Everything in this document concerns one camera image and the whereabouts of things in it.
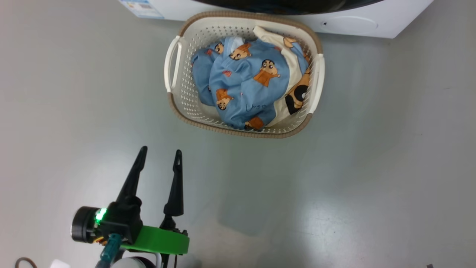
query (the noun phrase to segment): sticker label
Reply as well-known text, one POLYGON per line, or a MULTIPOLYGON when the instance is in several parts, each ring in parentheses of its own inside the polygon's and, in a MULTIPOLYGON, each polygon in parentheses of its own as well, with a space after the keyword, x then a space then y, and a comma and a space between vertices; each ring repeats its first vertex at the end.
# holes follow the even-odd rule
POLYGON ((164 16, 148 0, 120 0, 120 2, 139 18, 163 19, 164 16))

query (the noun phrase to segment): basket rim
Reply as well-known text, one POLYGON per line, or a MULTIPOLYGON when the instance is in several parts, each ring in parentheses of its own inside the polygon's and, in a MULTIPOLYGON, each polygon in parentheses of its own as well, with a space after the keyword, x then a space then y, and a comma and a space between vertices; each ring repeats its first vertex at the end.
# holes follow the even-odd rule
MULTIPOLYGON (((208 11, 208 12, 202 12, 199 14, 196 14, 189 18, 180 31, 178 32, 178 35, 182 37, 184 33, 187 31, 190 25, 192 25, 194 22, 204 19, 204 18, 210 18, 210 17, 229 17, 229 18, 244 18, 244 19, 253 19, 253 20, 260 20, 260 21, 270 21, 270 22, 276 22, 276 23, 281 23, 281 24, 286 24, 289 26, 294 26, 296 28, 300 28, 303 31, 305 31, 314 41, 314 44, 316 45, 317 53, 322 54, 322 44, 317 36, 317 34, 312 31, 308 26, 301 22, 293 21, 290 19, 284 19, 280 17, 274 17, 270 15, 264 15, 264 14, 254 14, 254 13, 247 13, 247 12, 240 12, 240 11, 208 11)), ((218 133, 224 133, 224 134, 230 134, 230 135, 235 135, 235 136, 243 136, 243 137, 251 137, 251 138, 274 138, 274 139, 282 139, 282 138, 287 138, 293 135, 296 135, 297 133, 301 132, 309 123, 309 121, 312 118, 312 113, 308 113, 295 129, 286 132, 286 133, 263 133, 263 132, 251 132, 251 131, 240 131, 240 130, 233 130, 233 129, 226 129, 226 128, 221 128, 221 127, 216 127, 216 126, 211 126, 208 124, 204 124, 201 122, 197 122, 191 119, 188 119, 185 117, 177 108, 175 105, 174 101, 174 96, 172 93, 167 93, 168 99, 169 99, 169 104, 174 112, 174 114, 182 121, 185 123, 188 123, 192 126, 196 126, 199 128, 207 129, 207 130, 212 130, 218 133)))

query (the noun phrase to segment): green mount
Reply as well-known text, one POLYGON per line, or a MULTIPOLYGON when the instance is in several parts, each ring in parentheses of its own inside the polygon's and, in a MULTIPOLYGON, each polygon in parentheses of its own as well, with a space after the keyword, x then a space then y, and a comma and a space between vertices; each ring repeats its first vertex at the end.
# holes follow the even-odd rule
POLYGON ((182 255, 188 252, 190 238, 181 233, 156 227, 143 226, 133 245, 122 244, 125 249, 149 253, 182 255))

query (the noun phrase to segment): plastic basket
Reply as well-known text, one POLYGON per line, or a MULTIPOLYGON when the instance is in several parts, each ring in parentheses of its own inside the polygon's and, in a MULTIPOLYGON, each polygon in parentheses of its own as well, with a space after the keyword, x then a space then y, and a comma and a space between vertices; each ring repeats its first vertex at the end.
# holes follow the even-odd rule
POLYGON ((234 11, 216 11, 197 14, 188 19, 167 51, 164 66, 165 87, 170 107, 184 122, 225 134, 261 138, 286 138, 300 132, 317 108, 324 83, 324 56, 317 35, 306 25, 268 15, 234 11), (215 107, 198 100, 192 78, 190 59, 199 49, 226 36, 256 38, 255 26, 277 34, 295 38, 311 58, 311 80, 301 110, 272 127, 262 131, 237 130, 220 119, 215 107), (175 68, 172 55, 176 53, 175 68))

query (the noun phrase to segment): basket handle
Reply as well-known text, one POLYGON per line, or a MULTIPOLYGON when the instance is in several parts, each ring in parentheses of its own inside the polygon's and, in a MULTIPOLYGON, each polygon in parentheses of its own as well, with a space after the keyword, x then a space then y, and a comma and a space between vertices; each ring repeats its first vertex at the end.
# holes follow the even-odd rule
POLYGON ((311 102, 311 108, 309 113, 314 113, 319 103, 319 99, 322 94, 322 87, 324 86, 324 75, 326 74, 326 62, 324 61, 324 55, 320 53, 318 55, 319 60, 315 61, 312 83, 313 87, 316 87, 316 92, 314 93, 314 99, 311 102))
POLYGON ((180 57, 182 54, 182 43, 180 42, 180 36, 176 36, 172 43, 170 43, 169 50, 167 50, 167 54, 165 55, 165 63, 164 63, 164 81, 165 81, 165 88, 167 92, 172 92, 172 89, 175 88, 177 85, 177 75, 179 73, 179 63, 180 57), (172 82, 170 82, 170 68, 172 64, 172 54, 174 53, 175 49, 177 50, 177 58, 175 59, 175 70, 174 76, 172 78, 172 82))

